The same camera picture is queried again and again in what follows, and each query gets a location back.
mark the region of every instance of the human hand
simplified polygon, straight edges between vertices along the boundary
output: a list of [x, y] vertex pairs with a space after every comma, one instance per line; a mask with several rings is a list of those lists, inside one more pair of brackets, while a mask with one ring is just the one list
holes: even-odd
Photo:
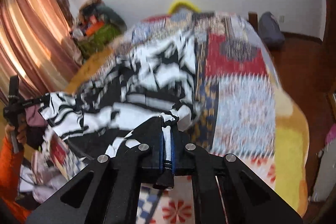
[[[26, 128], [27, 128], [26, 119], [22, 119], [21, 124], [19, 128], [17, 129], [18, 135], [16, 136], [16, 139], [19, 143], [23, 145], [27, 142]], [[15, 130], [14, 126], [6, 124], [5, 134], [6, 134], [6, 139], [9, 143], [12, 143], [11, 132], [14, 130]]]

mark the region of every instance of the triangular cutout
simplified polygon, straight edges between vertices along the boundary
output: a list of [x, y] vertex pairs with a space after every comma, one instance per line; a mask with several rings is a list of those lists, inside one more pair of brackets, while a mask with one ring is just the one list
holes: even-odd
[[87, 173], [70, 190], [61, 196], [61, 201], [74, 208], [79, 208], [93, 179], [93, 172]]
[[239, 176], [253, 206], [263, 204], [270, 200], [269, 194], [256, 184], [244, 171], [241, 171]]

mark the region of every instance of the person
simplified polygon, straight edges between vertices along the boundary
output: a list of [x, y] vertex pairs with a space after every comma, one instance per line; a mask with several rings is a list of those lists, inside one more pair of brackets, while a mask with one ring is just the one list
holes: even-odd
[[[17, 141], [21, 144], [27, 142], [26, 121], [18, 128]], [[5, 127], [5, 137], [0, 152], [0, 222], [11, 223], [8, 219], [15, 218], [16, 223], [24, 223], [31, 211], [23, 208], [15, 202], [17, 188], [20, 180], [20, 168], [24, 157], [24, 151], [13, 153], [11, 131], [15, 128], [9, 124]]]

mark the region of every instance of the wall outlet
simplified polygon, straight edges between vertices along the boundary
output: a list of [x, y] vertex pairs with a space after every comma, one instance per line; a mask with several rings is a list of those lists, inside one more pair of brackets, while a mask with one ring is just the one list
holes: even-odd
[[285, 16], [279, 16], [279, 23], [284, 23]]

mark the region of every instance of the orange cloth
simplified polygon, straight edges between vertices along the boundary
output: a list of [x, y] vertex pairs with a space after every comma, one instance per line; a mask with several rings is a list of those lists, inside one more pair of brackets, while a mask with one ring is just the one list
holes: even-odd
[[31, 211], [23, 208], [15, 202], [17, 186], [19, 183], [20, 167], [24, 152], [17, 154], [12, 152], [13, 145], [3, 139], [3, 146], [0, 152], [0, 198], [3, 199], [8, 209], [19, 220], [24, 223]]

